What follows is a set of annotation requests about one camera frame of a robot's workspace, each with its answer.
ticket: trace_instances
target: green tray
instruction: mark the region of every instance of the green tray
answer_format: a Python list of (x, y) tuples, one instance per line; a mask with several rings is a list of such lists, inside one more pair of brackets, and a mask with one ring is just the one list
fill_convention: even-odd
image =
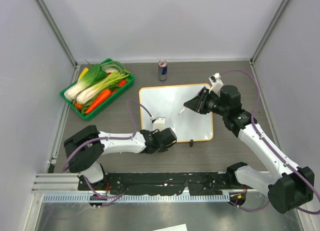
[[(106, 62), (111, 62), (113, 61), (111, 58), (107, 58), (105, 61), (103, 61), (102, 63), (100, 63), (101, 65), (106, 63)], [(105, 107), (107, 107), (109, 104), (111, 104), (114, 100), (116, 100), (120, 95), (122, 95), (125, 91), (127, 91), (130, 87), (132, 87), (134, 85), (134, 81), (135, 81), (135, 76), (133, 76), (132, 74), (130, 74), (127, 79), (129, 79), (130, 81), (127, 82), (123, 87), (118, 88), (117, 92), (115, 92), (113, 95), (111, 95), (106, 101), (104, 101), (102, 104), (100, 104), (95, 110), (93, 110), (91, 113), (87, 114), (87, 115), (82, 115), (81, 112), (79, 110), (76, 109), (75, 106), (73, 106), (73, 104), (66, 99), (65, 97), (65, 91), (67, 89), (69, 89), (70, 87), (72, 87), (73, 85), (75, 85), (77, 82), (74, 82), (73, 84), (71, 84), (70, 86), (66, 87), (64, 90), (62, 90), (60, 92), (60, 96), (68, 103), (68, 105), (84, 120), (90, 121), (92, 120), (95, 116), (97, 116), (97, 114), (99, 114)]]

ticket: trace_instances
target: can lid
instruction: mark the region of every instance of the can lid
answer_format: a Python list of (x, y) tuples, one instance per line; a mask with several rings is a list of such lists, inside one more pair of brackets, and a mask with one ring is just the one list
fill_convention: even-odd
[(165, 60), (160, 60), (160, 61), (158, 62), (158, 65), (159, 65), (160, 67), (166, 67), (166, 66), (167, 66), (167, 61), (165, 61)]

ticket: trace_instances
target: gray floor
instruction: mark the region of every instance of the gray floor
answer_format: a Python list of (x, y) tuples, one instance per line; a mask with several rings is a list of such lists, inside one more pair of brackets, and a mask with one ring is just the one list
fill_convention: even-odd
[[(229, 62), (176, 62), (168, 65), (168, 79), (159, 82), (156, 63), (128, 63), (126, 68), (136, 77), (135, 84), (120, 98), (114, 101), (91, 121), (82, 120), (73, 110), (69, 111), (62, 142), (88, 125), (108, 133), (130, 133), (133, 131), (126, 100), (139, 100), (139, 90), (143, 87), (197, 84), (209, 82), (208, 77), (216, 72), (241, 69), (251, 73), (248, 61)], [(222, 77), (224, 84), (235, 85), (241, 93), (243, 108), (251, 111), (257, 92), (255, 85), (246, 75), (232, 72)], [(132, 107), (133, 114), (140, 123), (138, 106)], [(256, 118), (265, 133), (272, 137), (262, 104), (257, 109)], [(164, 153), (133, 154), (113, 153), (99, 158), (106, 172), (206, 172), (225, 171), (234, 163), (243, 161), (257, 170), (266, 170), (261, 161), (239, 139), (228, 131), (222, 117), (214, 115), (214, 138), (211, 141), (196, 142), (193, 147), (188, 143), (177, 143)], [(62, 172), (66, 155), (60, 147), (55, 173)]]
[[(265, 196), (253, 192), (247, 194), (245, 206), (255, 209), (266, 202)], [(271, 205), (259, 212), (242, 211), (222, 202), (119, 203), (95, 210), (89, 207), (86, 203), (44, 203), (35, 230), (153, 231), (182, 224), (188, 231), (303, 230), (296, 210), (279, 214)]]

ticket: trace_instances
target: metal beam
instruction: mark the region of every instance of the metal beam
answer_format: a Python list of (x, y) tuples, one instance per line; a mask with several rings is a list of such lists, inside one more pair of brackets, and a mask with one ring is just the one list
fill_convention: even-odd
[(68, 59), (70, 60), (71, 64), (76, 67), (77, 66), (77, 62), (74, 58), (74, 56), (72, 55), (64, 37), (62, 36), (55, 20), (52, 18), (44, 0), (35, 0), (35, 2), (37, 3), (38, 7), (40, 8), (44, 18), (46, 19), (47, 23), (49, 24), (50, 28), (52, 29), (54, 35), (56, 36), (56, 38), (58, 39), (58, 42), (60, 43), (62, 49), (64, 50), (65, 54), (67, 55)]
[(252, 59), (251, 59), (251, 62), (252, 63), (255, 63), (260, 52), (262, 51), (262, 49), (264, 48), (264, 46), (266, 45), (269, 37), (271, 36), (272, 32), (274, 31), (275, 27), (277, 26), (277, 24), (279, 23), (280, 21), (280, 18), (283, 16), (283, 14), (285, 13), (288, 5), (290, 4), (291, 0), (282, 0), (279, 8), (277, 9), (277, 11), (275, 12), (275, 15), (273, 16), (272, 18), (272, 21), (269, 25), (269, 27), (266, 29), (258, 47), (256, 48), (253, 56), (252, 56)]

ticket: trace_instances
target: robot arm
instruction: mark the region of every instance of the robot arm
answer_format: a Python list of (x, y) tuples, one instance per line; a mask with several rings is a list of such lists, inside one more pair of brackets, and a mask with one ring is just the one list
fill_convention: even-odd
[(153, 154), (165, 152), (177, 141), (177, 137), (171, 128), (161, 131), (141, 130), (137, 133), (106, 133), (97, 130), (95, 125), (90, 125), (68, 138), (63, 144), (68, 158), (77, 147), (84, 142), (100, 138), (94, 141), (74, 155), (68, 163), (71, 173), (81, 173), (91, 184), (98, 184), (105, 179), (105, 172), (97, 159), (101, 155), (131, 152), (135, 154)]
[(212, 112), (222, 116), (225, 127), (244, 142), (262, 161), (269, 173), (254, 170), (244, 162), (227, 168), (231, 184), (247, 185), (266, 195), (272, 206), (284, 214), (313, 199), (312, 190), (287, 167), (290, 164), (314, 185), (314, 173), (309, 167), (300, 168), (288, 158), (264, 133), (257, 120), (258, 131), (268, 143), (286, 161), (283, 163), (262, 140), (252, 124), (251, 114), (242, 109), (241, 95), (232, 85), (223, 86), (220, 75), (216, 73), (209, 78), (212, 86), (202, 89), (193, 99), (183, 105), (199, 114)]

